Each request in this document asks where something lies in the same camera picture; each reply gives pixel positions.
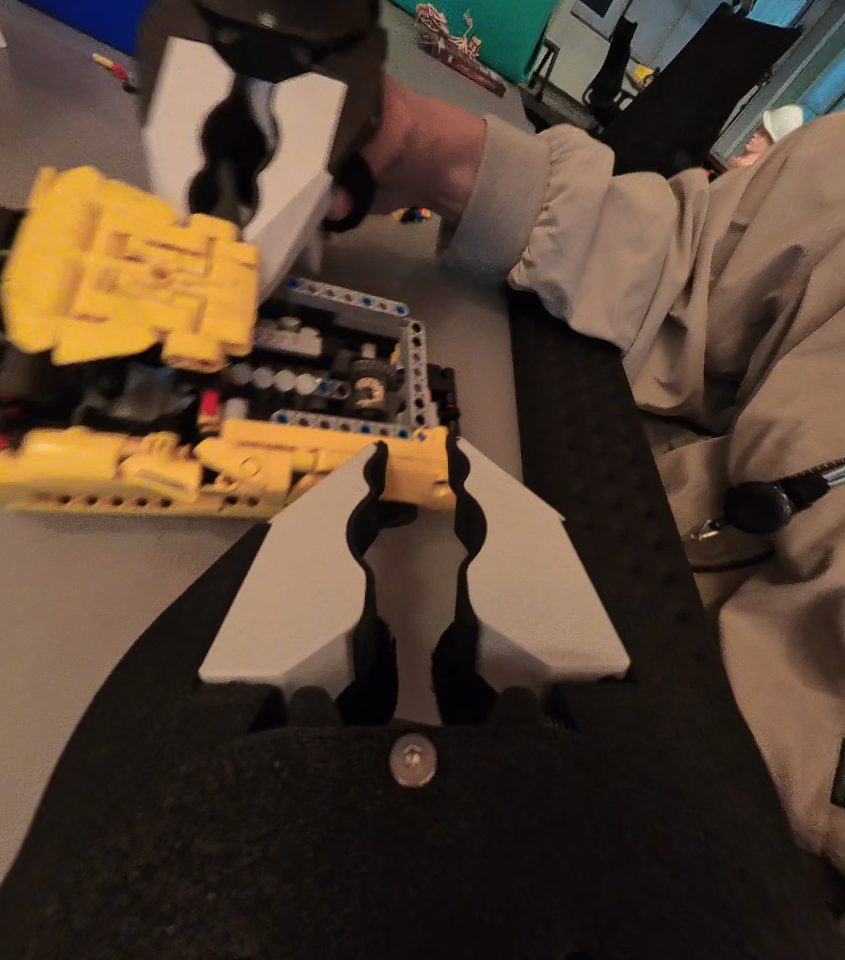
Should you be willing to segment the person's right forearm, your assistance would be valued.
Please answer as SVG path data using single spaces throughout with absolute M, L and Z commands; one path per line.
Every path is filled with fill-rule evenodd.
M 844 120 L 710 182 L 613 174 L 575 127 L 488 118 L 450 256 L 617 347 L 642 409 L 707 424 L 845 306 Z

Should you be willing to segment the grey desk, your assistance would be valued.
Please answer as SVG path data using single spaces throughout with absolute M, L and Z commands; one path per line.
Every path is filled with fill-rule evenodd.
M 149 178 L 136 99 L 92 60 L 113 50 L 21 2 L 0 2 L 0 206 L 41 166 Z M 521 473 L 505 293 L 438 261 L 439 221 L 371 218 L 327 246 L 329 282 L 392 297 L 453 367 L 462 431 Z M 0 510 L 0 883 L 84 711 L 144 630 L 219 558 L 243 521 Z

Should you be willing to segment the black dotted desk mat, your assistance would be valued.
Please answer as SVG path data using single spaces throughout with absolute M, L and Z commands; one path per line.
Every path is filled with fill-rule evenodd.
M 621 351 L 506 296 L 526 486 L 563 517 L 638 681 L 720 672 Z

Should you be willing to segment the blue plastic bin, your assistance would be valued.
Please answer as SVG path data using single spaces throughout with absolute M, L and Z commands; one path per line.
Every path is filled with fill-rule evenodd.
M 152 1 L 23 1 L 66 26 L 131 56 Z

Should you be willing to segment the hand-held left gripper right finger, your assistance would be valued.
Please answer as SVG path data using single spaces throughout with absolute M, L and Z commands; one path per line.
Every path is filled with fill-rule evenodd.
M 446 446 L 464 547 L 453 619 L 435 648 L 440 718 L 487 718 L 504 690 L 622 679 L 621 638 L 563 516 L 469 441 Z

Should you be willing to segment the black office chair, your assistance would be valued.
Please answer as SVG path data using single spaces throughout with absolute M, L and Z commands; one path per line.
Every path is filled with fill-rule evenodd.
M 600 134 L 614 176 L 664 178 L 705 165 L 739 103 L 800 39 L 721 4 Z

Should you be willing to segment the yellow toy car chassis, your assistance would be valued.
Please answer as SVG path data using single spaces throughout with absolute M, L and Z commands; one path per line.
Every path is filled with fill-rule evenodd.
M 0 509 L 269 520 L 360 451 L 451 511 L 453 371 L 391 298 L 290 276 L 237 228 L 92 167 L 0 206 Z

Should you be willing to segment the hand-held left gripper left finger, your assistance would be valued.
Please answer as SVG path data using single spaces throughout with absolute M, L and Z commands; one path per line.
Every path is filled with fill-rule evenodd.
M 327 693 L 343 718 L 394 716 L 394 639 L 366 552 L 388 448 L 373 442 L 269 524 L 200 666 L 206 685 Z

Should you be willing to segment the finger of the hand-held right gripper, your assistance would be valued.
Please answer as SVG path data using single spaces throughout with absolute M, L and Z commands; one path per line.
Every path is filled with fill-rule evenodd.
M 204 126 L 232 91 L 232 71 L 212 45 L 171 37 L 142 126 L 152 194 L 189 214 L 189 188 L 203 169 Z
M 248 102 L 272 156 L 256 178 L 258 204 L 243 239 L 258 253 L 258 295 L 269 297 L 303 262 L 322 264 L 322 223 L 329 210 L 329 170 L 347 87 L 317 73 L 272 83 L 247 82 Z

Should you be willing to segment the person's right hand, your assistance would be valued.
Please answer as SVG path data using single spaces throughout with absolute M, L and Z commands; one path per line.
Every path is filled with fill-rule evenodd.
M 369 212 L 424 208 L 456 227 L 474 193 L 487 123 L 383 76 L 382 119 L 362 155 L 375 181 Z

